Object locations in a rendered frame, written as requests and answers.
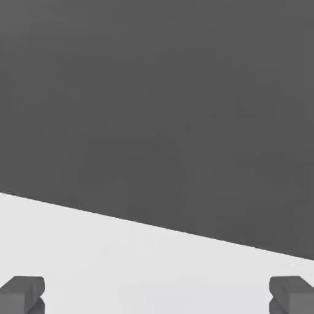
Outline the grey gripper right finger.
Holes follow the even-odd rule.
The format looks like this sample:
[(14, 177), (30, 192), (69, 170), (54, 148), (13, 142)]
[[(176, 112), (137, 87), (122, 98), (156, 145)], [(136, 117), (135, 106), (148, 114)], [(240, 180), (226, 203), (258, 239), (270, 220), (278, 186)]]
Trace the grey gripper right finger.
[(314, 287), (302, 277), (271, 277), (269, 291), (269, 314), (314, 314)]

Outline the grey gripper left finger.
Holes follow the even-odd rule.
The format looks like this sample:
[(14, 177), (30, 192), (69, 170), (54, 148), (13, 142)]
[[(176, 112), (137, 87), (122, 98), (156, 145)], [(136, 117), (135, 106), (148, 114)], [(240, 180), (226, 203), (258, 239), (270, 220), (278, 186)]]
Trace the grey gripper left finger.
[(14, 276), (0, 288), (0, 314), (45, 314), (43, 277)]

